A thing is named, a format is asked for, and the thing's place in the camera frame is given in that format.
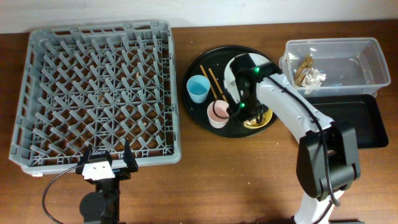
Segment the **pink plastic cup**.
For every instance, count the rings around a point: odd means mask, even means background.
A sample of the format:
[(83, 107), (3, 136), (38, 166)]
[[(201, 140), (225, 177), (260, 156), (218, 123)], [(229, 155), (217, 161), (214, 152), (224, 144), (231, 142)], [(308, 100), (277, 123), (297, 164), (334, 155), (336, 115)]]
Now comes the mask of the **pink plastic cup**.
[(223, 128), (228, 120), (229, 104), (223, 100), (216, 100), (211, 102), (207, 108), (207, 115), (210, 125), (216, 129)]

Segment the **yellow plastic bowl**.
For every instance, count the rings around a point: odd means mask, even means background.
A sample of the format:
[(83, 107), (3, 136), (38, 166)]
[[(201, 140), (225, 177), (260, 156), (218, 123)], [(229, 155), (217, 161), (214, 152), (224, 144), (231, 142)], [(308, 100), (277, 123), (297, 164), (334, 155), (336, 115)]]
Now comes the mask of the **yellow plastic bowl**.
[(258, 115), (260, 115), (260, 114), (264, 114), (265, 116), (266, 116), (266, 121), (267, 121), (267, 123), (269, 123), (270, 121), (271, 121), (271, 118), (272, 118), (272, 115), (273, 115), (273, 111), (272, 110), (270, 110), (270, 109), (266, 109), (264, 106), (261, 108), (261, 110), (258, 112), (258, 114), (257, 115), (255, 115), (255, 117), (256, 116), (258, 116)]

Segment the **food leftovers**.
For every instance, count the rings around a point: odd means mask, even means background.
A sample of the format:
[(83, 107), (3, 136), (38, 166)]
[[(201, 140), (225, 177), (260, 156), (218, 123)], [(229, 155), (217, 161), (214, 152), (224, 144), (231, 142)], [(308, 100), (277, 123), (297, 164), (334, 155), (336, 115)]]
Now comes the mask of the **food leftovers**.
[(243, 125), (250, 129), (256, 129), (263, 127), (266, 123), (266, 116), (264, 114), (260, 114), (251, 120), (246, 120)]

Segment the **brown coffee stick wrapper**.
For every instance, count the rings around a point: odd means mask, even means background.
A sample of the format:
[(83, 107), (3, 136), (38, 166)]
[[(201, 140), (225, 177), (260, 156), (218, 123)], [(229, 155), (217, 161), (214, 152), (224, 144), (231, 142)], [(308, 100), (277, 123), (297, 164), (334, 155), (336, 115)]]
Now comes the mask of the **brown coffee stick wrapper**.
[(297, 71), (295, 72), (294, 76), (294, 83), (296, 86), (301, 86), (301, 83), (303, 79), (305, 78), (305, 74), (303, 71), (306, 68), (312, 68), (313, 65), (313, 58), (310, 55), (305, 56), (305, 60), (302, 62), (302, 64), (299, 66)]

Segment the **white tissue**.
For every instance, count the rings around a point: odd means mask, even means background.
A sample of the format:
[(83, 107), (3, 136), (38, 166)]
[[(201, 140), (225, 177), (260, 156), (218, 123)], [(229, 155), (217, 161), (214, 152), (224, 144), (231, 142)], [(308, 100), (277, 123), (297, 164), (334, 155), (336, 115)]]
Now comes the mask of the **white tissue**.
[(301, 86), (305, 88), (320, 87), (322, 82), (326, 80), (326, 74), (316, 68), (305, 68), (302, 74), (304, 74), (304, 79), (301, 82)]

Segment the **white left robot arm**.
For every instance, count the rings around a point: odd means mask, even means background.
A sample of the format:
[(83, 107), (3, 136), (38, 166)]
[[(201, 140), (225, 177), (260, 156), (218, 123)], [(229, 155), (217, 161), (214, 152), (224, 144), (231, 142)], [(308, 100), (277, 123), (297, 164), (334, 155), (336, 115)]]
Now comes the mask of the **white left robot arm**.
[(139, 170), (128, 140), (124, 141), (123, 162), (126, 164), (124, 167), (113, 169), (108, 151), (94, 152), (92, 146), (88, 146), (76, 168), (77, 174), (96, 187), (80, 202), (84, 223), (119, 223), (119, 183), (129, 180), (131, 173)]

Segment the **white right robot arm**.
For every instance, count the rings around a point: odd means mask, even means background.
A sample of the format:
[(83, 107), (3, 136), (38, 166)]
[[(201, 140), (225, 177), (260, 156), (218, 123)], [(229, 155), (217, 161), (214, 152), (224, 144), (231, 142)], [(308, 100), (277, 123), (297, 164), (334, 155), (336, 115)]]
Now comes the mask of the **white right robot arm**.
[(317, 110), (260, 54), (233, 57), (224, 70), (224, 88), (244, 119), (266, 106), (298, 142), (296, 175), (304, 194), (294, 222), (329, 223), (339, 198), (361, 174), (354, 127)]

